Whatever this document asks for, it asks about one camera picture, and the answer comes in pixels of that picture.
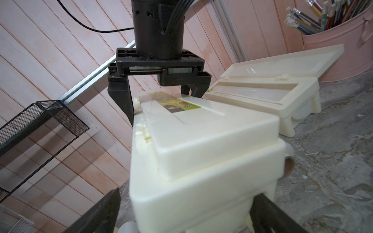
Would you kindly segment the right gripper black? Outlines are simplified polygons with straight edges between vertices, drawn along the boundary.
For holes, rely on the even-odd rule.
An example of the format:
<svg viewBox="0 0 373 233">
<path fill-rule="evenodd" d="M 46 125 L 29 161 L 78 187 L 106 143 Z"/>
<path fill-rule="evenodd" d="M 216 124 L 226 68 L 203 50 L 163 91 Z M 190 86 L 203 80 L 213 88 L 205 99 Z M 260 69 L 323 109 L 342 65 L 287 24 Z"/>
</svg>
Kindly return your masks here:
<svg viewBox="0 0 373 233">
<path fill-rule="evenodd" d="M 174 60 L 142 58 L 136 49 L 118 48 L 116 62 L 109 66 L 108 94 L 134 125 L 134 105 L 129 76 L 157 75 L 160 86 L 181 86 L 181 94 L 202 98 L 211 82 L 205 61 L 189 50 Z"/>
</svg>

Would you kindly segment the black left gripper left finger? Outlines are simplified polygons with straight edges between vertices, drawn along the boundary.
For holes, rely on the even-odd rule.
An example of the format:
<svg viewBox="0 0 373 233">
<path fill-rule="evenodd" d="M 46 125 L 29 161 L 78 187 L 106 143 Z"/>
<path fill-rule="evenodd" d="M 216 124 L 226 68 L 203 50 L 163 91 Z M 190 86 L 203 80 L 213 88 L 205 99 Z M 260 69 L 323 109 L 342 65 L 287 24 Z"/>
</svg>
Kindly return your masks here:
<svg viewBox="0 0 373 233">
<path fill-rule="evenodd" d="M 64 233 L 113 233 L 120 201 L 119 188 L 111 190 Z"/>
</svg>

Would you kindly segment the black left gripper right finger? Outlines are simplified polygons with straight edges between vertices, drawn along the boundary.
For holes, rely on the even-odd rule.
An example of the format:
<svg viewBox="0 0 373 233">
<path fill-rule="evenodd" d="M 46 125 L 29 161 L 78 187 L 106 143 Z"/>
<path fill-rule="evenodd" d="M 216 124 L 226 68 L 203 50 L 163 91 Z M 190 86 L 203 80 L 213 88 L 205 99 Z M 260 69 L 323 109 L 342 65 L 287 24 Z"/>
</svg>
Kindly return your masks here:
<svg viewBox="0 0 373 233">
<path fill-rule="evenodd" d="M 255 233 L 307 233 L 264 194 L 254 197 L 250 217 Z"/>
</svg>

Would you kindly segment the cream dispenser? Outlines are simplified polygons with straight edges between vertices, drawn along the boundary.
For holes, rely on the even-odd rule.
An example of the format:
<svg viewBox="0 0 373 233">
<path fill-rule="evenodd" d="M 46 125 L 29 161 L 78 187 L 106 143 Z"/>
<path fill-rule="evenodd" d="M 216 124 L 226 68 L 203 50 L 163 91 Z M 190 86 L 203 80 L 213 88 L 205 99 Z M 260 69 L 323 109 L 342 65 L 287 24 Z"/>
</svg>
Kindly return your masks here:
<svg viewBox="0 0 373 233">
<path fill-rule="evenodd" d="M 211 100 L 280 118 L 281 135 L 321 112 L 319 78 L 339 59 L 344 45 L 305 50 L 231 65 L 206 92 Z"/>
<path fill-rule="evenodd" d="M 163 91 L 140 93 L 129 196 L 142 233 L 232 233 L 273 200 L 290 146 L 275 115 Z"/>
</svg>

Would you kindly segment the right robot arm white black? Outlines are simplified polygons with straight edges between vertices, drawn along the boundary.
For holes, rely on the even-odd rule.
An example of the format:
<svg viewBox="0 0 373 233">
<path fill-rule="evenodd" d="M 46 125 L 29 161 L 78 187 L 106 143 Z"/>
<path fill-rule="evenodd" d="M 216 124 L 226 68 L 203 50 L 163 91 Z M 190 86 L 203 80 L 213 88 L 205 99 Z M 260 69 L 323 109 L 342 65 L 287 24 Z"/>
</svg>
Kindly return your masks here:
<svg viewBox="0 0 373 233">
<path fill-rule="evenodd" d="M 130 122 L 135 116 L 129 76 L 156 74 L 161 86 L 181 86 L 202 97 L 211 82 L 204 60 L 183 52 L 184 18 L 192 1 L 132 1 L 136 49 L 117 49 L 109 66 L 108 94 Z"/>
</svg>

